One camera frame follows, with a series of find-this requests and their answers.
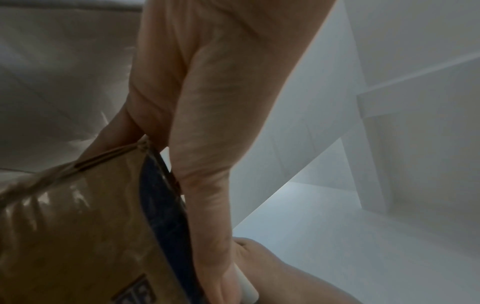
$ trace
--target human hand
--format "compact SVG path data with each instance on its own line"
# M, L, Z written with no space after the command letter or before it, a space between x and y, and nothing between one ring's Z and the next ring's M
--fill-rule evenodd
M259 133L334 0L147 0L129 95L82 158L147 134L169 146L211 304L238 303L230 169Z
M234 238L234 260L257 289L258 304L361 304L333 285L282 262L260 243Z

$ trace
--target brown cardboard box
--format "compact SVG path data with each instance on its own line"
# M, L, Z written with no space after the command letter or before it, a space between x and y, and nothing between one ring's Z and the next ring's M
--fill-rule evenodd
M148 142L0 194L0 303L202 303L181 199Z

